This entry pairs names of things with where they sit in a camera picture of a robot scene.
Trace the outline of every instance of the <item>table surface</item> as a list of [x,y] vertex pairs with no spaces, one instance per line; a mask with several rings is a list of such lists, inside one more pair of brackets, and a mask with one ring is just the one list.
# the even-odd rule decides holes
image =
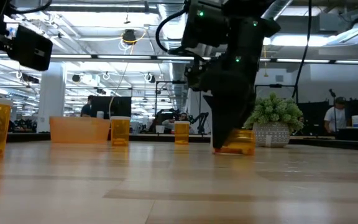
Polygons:
[[358,223],[358,151],[8,143],[0,223]]

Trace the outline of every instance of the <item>column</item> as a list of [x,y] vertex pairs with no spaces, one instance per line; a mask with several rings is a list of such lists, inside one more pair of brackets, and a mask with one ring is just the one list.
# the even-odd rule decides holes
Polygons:
[[50,131],[49,117],[63,116],[67,72],[63,63],[52,62],[41,76],[37,132]]
[[17,119],[17,106],[13,106],[11,110],[11,121],[14,122]]

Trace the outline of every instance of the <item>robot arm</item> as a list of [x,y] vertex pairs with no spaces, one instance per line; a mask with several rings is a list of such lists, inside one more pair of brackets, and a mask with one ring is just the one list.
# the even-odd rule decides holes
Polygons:
[[[220,6],[209,1],[185,1],[184,9],[165,19],[157,29],[156,41],[160,45],[162,26],[188,13],[182,46],[171,50],[161,46],[169,54],[195,58],[185,76],[194,91],[212,93],[204,98],[212,111],[215,148],[221,148],[230,132],[241,128],[254,109],[254,83],[263,41],[280,30],[274,20],[261,18],[273,2],[228,0]],[[198,44],[213,47],[227,44],[227,49],[220,57],[205,62],[201,56],[186,50]]]
[[36,32],[19,26],[16,36],[8,38],[4,15],[25,14],[45,10],[52,3],[49,0],[45,5],[37,9],[18,11],[10,4],[11,0],[0,0],[0,50],[7,53],[9,58],[17,60],[21,65],[40,71],[48,70],[52,53],[52,42],[38,35]]

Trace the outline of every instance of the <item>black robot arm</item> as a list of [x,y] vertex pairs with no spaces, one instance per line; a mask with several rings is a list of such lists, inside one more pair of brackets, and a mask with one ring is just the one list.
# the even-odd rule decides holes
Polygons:
[[[192,56],[192,67],[186,68],[188,85],[194,91],[210,91],[204,96],[211,107],[213,146],[221,148],[234,128],[241,128],[254,109],[254,83],[259,70],[259,58],[265,37],[280,30],[274,20],[262,19],[262,14],[274,0],[228,0],[223,5],[214,2],[185,1],[185,7],[167,20],[188,13],[181,47],[166,49],[169,54]],[[227,44],[218,58],[205,62],[186,48],[198,44],[218,47]]]

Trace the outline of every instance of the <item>computer monitor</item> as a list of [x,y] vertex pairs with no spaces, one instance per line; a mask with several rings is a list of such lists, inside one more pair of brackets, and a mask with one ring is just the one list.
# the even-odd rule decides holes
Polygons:
[[95,96],[91,102],[91,117],[96,117],[98,111],[104,112],[104,119],[110,116],[131,117],[132,98],[130,96],[115,96],[111,104],[111,114],[109,114],[109,104],[112,96]]

